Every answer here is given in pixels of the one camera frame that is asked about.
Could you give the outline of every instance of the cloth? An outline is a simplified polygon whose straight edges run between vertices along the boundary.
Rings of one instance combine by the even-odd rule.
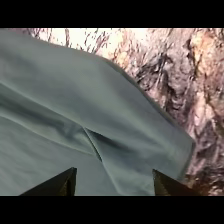
[[[107,59],[0,31],[0,195],[77,168],[76,195],[154,195],[193,140]]]

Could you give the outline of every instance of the rocky surface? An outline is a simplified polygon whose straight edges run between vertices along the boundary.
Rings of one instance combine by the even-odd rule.
[[[108,58],[194,138],[186,174],[203,195],[224,195],[223,28],[16,28]]]

